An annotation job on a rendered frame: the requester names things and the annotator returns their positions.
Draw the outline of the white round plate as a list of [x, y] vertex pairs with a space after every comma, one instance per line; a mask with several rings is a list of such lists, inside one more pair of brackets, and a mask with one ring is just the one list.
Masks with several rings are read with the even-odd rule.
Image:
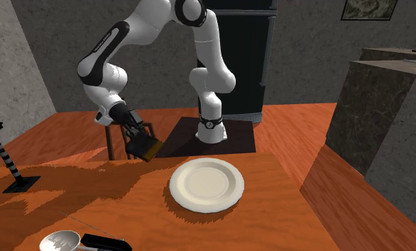
[[197, 158], [179, 166], [169, 190], [177, 204], [192, 212], [210, 214], [229, 209], [244, 192], [244, 179], [231, 163]]

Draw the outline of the black refrigerator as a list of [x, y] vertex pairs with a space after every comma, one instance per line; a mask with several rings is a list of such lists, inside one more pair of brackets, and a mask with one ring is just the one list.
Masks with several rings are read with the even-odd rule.
[[236, 77], [235, 89], [218, 94], [227, 120], [262, 119], [279, 0], [202, 0], [219, 26], [222, 57]]

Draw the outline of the black flat box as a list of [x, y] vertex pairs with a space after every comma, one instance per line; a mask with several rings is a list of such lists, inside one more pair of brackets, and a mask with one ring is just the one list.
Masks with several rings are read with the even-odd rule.
[[83, 235], [80, 242], [86, 247], [94, 247], [102, 250], [132, 251], [131, 246], [124, 240], [117, 240], [88, 233]]

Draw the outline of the dark robot stand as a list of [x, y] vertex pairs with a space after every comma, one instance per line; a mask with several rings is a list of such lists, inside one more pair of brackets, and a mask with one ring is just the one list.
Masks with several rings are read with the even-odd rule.
[[198, 118], [181, 117], [156, 158], [256, 152], [252, 122], [225, 120], [227, 139], [216, 144], [203, 143], [195, 136], [198, 122]]

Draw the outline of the brown wooden stool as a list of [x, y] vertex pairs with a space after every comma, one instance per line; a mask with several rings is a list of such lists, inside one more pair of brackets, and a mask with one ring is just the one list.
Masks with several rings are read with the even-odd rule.
[[[143, 123], [143, 125], [147, 128], [147, 133], [149, 135], [151, 135], [152, 137], [155, 137], [155, 132], [154, 129], [152, 127], [151, 123]], [[112, 142], [112, 135], [111, 135], [111, 131], [110, 131], [110, 127], [111, 126], [118, 126], [120, 128], [120, 132], [122, 133], [122, 139], [124, 144], [127, 144], [127, 135], [125, 133], [125, 129], [122, 125], [119, 125], [117, 123], [111, 123], [110, 125], [106, 125], [105, 126], [105, 138], [106, 138], [106, 143], [107, 143], [107, 149], [108, 149], [108, 157], [109, 160], [114, 160], [115, 156], [114, 156], [114, 150], [113, 150], [113, 142]]]

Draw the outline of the dark marble counter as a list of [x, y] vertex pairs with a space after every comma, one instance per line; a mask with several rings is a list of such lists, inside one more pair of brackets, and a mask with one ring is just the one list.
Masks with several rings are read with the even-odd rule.
[[416, 49], [363, 48], [349, 63], [326, 145], [366, 175], [416, 78]]

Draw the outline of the black book with tan edge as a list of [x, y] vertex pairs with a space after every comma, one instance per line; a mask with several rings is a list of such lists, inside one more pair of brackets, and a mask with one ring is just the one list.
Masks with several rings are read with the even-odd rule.
[[146, 162], [151, 161], [163, 146], [163, 142], [150, 135], [137, 134], [125, 146], [126, 153]]

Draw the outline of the black white striped lamp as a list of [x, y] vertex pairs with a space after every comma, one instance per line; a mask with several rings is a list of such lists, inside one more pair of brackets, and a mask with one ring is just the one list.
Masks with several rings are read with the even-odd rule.
[[[0, 121], [0, 130], [3, 128], [3, 123]], [[15, 181], [3, 191], [3, 193], [25, 193], [27, 192], [40, 178], [40, 176], [24, 177], [20, 174], [18, 168], [15, 166], [13, 160], [4, 149], [0, 142], [0, 156], [6, 164], [10, 173], [13, 175]]]

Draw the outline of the framed wall picture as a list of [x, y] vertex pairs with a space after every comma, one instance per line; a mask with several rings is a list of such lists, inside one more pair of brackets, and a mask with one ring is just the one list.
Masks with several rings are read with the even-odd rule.
[[398, 0], [345, 0], [341, 21], [389, 21]]

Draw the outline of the silver ladle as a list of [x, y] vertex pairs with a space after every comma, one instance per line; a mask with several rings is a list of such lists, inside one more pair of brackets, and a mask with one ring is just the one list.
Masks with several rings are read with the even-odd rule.
[[45, 236], [38, 248], [40, 251], [76, 251], [80, 235], [72, 230], [60, 230]]

